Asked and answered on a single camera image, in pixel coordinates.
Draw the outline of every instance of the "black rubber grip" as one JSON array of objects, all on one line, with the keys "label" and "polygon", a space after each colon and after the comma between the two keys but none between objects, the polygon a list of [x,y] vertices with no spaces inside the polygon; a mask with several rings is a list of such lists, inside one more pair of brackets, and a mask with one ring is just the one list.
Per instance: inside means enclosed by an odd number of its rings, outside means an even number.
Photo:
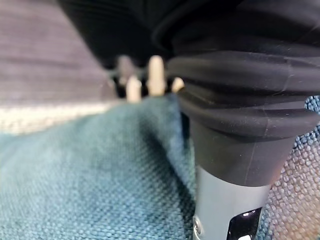
[{"label": "black rubber grip", "polygon": [[175,33],[168,75],[185,82],[180,106],[196,162],[209,173],[242,186],[272,184],[295,137],[318,123],[304,108],[320,93],[317,3],[207,5]]}]

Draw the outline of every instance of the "gray fabric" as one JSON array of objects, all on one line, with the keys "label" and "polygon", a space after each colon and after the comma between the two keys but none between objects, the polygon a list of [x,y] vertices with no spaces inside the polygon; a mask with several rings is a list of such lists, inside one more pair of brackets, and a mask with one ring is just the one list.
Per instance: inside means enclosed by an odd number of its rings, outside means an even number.
[{"label": "gray fabric", "polygon": [[[313,99],[307,107],[320,106]],[[0,239],[192,239],[195,175],[187,128],[168,95],[39,133],[2,135]],[[297,138],[257,239],[316,239],[319,138],[318,128]]]}]

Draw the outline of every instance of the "black fabric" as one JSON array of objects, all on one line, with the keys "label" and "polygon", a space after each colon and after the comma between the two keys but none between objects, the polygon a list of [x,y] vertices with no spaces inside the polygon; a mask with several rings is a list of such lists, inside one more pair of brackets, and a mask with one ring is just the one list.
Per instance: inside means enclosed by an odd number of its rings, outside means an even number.
[{"label": "black fabric", "polygon": [[169,52],[152,44],[151,31],[134,16],[126,0],[58,2],[92,53],[107,69],[114,68],[118,55],[131,56],[138,66],[146,65],[152,55],[170,56]]}]

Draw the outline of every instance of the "teal fabric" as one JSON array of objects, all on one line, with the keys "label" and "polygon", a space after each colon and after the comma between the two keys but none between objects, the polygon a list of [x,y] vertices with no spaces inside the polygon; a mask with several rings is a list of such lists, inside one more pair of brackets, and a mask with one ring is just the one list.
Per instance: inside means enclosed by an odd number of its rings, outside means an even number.
[{"label": "teal fabric", "polygon": [[[311,98],[306,107],[317,111],[319,103]],[[308,166],[304,149],[318,156],[319,129],[297,138],[293,160]],[[290,215],[278,201],[288,199],[290,160],[286,166],[262,212],[259,240],[283,239],[287,213],[277,206]],[[0,240],[190,240],[194,207],[188,121],[172,94],[39,133],[0,135]]]}]

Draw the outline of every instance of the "screw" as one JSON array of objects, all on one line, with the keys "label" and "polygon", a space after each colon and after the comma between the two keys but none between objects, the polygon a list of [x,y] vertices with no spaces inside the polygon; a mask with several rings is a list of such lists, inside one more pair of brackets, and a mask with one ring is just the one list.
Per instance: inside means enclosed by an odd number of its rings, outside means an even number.
[{"label": "screw", "polygon": [[192,220],[193,220],[193,232],[194,232],[194,235],[199,240],[200,236],[202,234],[202,227],[201,227],[200,220],[199,220],[199,218],[197,216],[193,216]]}]

